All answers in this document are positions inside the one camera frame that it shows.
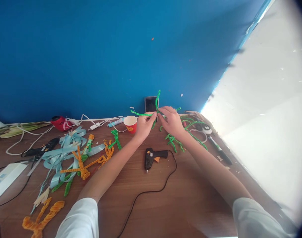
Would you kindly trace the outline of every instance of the forearm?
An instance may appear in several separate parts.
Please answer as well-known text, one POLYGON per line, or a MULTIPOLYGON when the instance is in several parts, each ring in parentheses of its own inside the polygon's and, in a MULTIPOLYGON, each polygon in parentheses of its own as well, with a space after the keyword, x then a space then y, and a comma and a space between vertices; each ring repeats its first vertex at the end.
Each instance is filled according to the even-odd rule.
POLYGON ((90 197, 98 202, 141 143, 141 140, 135 137, 130 140, 90 178, 88 183, 82 189, 78 200, 90 197))
POLYGON ((189 133, 184 133, 180 142, 193 156, 209 182, 231 207, 237 198, 252 198, 243 184, 189 133))

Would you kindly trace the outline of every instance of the glue stick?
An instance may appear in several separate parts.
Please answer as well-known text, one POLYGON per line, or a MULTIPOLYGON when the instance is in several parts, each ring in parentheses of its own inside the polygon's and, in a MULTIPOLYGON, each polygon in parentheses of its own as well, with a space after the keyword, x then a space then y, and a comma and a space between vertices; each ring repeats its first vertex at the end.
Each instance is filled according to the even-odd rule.
POLYGON ((120 123, 123 123, 123 120, 124 120, 124 118, 120 118, 119 120, 116 120, 116 121, 114 121, 114 122, 112 122, 112 123, 109 123, 108 124, 108 127, 112 127, 112 125, 118 125, 118 124, 120 124, 120 123))

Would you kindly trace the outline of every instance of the red paper cup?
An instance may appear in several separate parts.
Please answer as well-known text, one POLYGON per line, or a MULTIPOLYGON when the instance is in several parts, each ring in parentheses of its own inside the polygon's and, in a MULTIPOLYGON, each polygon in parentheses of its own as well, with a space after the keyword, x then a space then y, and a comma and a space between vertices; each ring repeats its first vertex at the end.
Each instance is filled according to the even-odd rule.
POLYGON ((135 116, 127 116, 124 118, 123 123, 131 134, 134 134, 137 131, 138 119, 135 116))

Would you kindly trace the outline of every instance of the wooden desk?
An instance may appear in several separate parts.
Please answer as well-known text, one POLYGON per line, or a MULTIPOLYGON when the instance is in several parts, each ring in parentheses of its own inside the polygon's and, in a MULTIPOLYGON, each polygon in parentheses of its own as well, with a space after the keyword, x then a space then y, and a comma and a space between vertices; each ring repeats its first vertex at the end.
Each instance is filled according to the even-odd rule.
MULTIPOLYGON (((88 129, 91 122, 83 122, 82 127, 88 129)), ((154 150, 170 149, 165 137, 167 133, 159 131, 160 122, 151 130, 149 137, 133 154, 125 165, 115 182, 104 194, 98 204, 99 211, 99 234, 101 238, 114 238, 120 233, 124 222, 128 216, 129 210, 136 195, 142 191, 161 189, 169 173, 174 170, 175 163, 172 155, 169 153, 167 159, 160 159, 159 163, 154 162, 148 174, 144 170, 145 149, 152 147, 154 150)), ((117 126, 119 130, 124 130, 125 126, 117 126)), ((48 128, 42 128, 35 131, 40 133, 48 128)), ((114 141, 114 136, 110 133, 112 129, 102 126, 89 131, 85 135, 88 138, 90 132, 95 135, 93 146, 103 143, 103 140, 114 141)), ((45 134, 35 145, 38 148, 49 140, 63 136, 64 134, 52 129, 45 134)), ((5 153, 6 149, 19 140, 20 136, 2 139, 0 141, 0 167, 6 166, 21 159, 20 156, 10 156, 5 153)), ((10 152, 20 153, 28 149, 30 144, 38 136, 25 135, 21 143, 16 145, 10 152)), ((128 132, 120 133, 119 141, 123 146, 133 137, 128 132)), ((226 149, 219 138, 216 142, 226 149)), ((210 142, 205 143, 208 151, 217 156, 215 148, 210 142)), ((166 188, 160 193, 144 194, 138 198, 135 207, 128 221, 122 237, 227 237, 236 236, 236 228, 232 218, 232 211, 217 191, 204 178, 196 162, 188 151, 185 153, 179 149, 175 154, 177 160, 177 170, 170 177, 166 188)), ((88 159, 85 164, 96 160, 99 155, 88 159)), ((280 221, 278 208, 273 210, 274 202, 262 191, 254 182, 249 174, 229 155, 234 165, 231 171, 245 185, 249 186, 252 196, 257 196, 256 200, 271 212, 273 216, 280 221)), ((70 161, 64 161, 65 167, 70 161)), ((24 186, 30 167, 26 169, 19 178, 10 186, 10 188, 0 197, 0 204, 14 197, 24 186)), ((31 212, 33 202, 39 193, 39 186, 46 177, 48 170, 43 167, 43 163, 35 169, 25 190, 13 201, 0 207, 0 225, 2 237, 31 237, 32 232, 22 228, 22 220, 31 212)), ((50 193, 53 197, 50 206, 56 201, 64 200, 65 207, 53 218, 43 231, 43 237, 55 237, 57 229, 65 218, 73 204, 75 203, 80 191, 85 185, 80 177, 75 177, 69 195, 64 198, 65 185, 56 192, 50 193)), ((34 212, 32 219, 35 220, 42 205, 34 212)))

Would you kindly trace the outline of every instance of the left hand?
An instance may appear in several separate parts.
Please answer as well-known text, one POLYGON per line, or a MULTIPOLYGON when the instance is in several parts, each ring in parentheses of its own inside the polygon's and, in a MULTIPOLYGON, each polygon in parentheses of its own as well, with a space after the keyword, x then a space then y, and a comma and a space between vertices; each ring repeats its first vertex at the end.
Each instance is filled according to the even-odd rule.
POLYGON ((137 131, 134 135, 141 143, 147 138, 150 134, 152 125, 156 119, 157 112, 146 112, 145 114, 153 114, 151 117, 149 116, 139 116, 137 131))

